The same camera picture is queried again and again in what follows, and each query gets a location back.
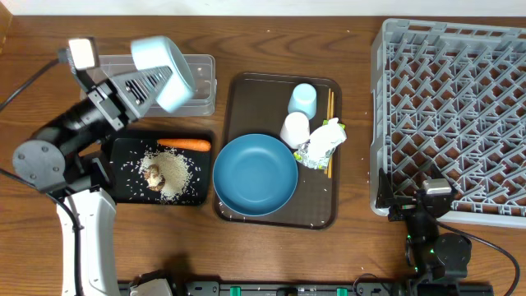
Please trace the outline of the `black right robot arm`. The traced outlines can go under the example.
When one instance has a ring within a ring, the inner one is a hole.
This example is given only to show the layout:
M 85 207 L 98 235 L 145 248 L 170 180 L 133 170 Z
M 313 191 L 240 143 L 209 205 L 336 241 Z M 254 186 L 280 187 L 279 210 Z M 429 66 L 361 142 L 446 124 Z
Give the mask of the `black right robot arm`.
M 388 209 L 390 222 L 403 221 L 408 230 L 406 261 L 416 275 L 394 284 L 391 295 L 459 295 L 458 281 L 468 274 L 471 241 L 461 234 L 441 234 L 437 219 L 450 210 L 457 190 L 439 169 L 410 197 L 396 197 L 387 173 L 379 170 L 376 207 Z

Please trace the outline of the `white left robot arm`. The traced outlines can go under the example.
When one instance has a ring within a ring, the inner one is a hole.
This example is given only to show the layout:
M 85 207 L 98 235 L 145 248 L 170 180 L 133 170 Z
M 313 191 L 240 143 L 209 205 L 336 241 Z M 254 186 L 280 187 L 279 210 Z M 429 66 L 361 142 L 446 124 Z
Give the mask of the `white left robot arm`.
M 97 141 L 142 118 L 168 86 L 168 66 L 127 72 L 94 83 L 73 69 L 87 96 L 42 126 L 13 155 L 18 177 L 52 199 L 62 228 L 62 294 L 118 295 L 113 224 L 115 178 L 101 151 L 81 155 Z

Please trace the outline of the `brown food scrap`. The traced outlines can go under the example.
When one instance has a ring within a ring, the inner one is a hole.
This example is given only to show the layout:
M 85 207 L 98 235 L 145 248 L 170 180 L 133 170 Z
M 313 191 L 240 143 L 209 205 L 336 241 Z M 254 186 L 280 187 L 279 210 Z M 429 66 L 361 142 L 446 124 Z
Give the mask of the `brown food scrap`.
M 160 192 L 165 184 L 165 178 L 159 171 L 157 164 L 150 165 L 145 169 L 143 177 L 147 182 L 147 188 L 154 192 Z

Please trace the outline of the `white arm base mount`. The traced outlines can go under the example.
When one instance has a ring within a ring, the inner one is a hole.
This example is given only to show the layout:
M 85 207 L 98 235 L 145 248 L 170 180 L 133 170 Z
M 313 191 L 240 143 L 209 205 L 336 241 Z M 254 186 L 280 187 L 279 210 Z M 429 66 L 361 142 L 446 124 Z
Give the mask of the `white arm base mount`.
M 140 275 L 129 287 L 130 296 L 173 296 L 172 286 L 162 271 Z

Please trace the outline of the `dark blue plate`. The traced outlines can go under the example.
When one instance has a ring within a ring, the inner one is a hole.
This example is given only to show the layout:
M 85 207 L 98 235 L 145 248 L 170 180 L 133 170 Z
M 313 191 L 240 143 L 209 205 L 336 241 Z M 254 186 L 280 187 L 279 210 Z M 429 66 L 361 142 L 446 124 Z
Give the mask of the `dark blue plate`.
M 288 203 L 298 175 L 293 153 L 283 142 L 265 134 L 246 134 L 219 152 L 213 184 L 217 197 L 230 210 L 263 216 Z

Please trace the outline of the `light blue bowl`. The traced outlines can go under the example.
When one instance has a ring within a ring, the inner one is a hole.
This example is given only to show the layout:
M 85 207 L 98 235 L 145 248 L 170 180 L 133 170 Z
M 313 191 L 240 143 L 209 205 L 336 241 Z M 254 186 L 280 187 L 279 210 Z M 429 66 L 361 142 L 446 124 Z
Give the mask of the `light blue bowl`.
M 166 112 L 184 105 L 196 88 L 191 69 L 176 44 L 168 37 L 153 36 L 131 42 L 131 55 L 137 70 L 169 67 L 171 77 L 156 99 Z

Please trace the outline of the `orange carrot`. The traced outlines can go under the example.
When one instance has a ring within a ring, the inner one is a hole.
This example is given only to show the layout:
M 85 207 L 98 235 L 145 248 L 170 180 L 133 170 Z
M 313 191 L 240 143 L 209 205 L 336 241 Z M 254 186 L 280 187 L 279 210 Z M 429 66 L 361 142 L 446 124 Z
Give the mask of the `orange carrot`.
M 162 146 L 206 152 L 211 150 L 209 141 L 201 139 L 158 139 L 157 143 Z

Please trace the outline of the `pile of rice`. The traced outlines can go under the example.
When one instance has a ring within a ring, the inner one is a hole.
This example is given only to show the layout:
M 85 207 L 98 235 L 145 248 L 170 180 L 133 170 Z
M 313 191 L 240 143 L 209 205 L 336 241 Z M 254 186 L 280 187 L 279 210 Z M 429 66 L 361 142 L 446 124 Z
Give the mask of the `pile of rice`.
M 162 146 L 155 141 L 139 140 L 136 150 L 129 150 L 124 160 L 117 160 L 119 185 L 129 201 L 159 203 L 161 205 L 195 205 L 201 201 L 198 188 L 201 168 L 182 150 Z M 165 178 L 160 192 L 147 188 L 145 169 L 157 164 Z

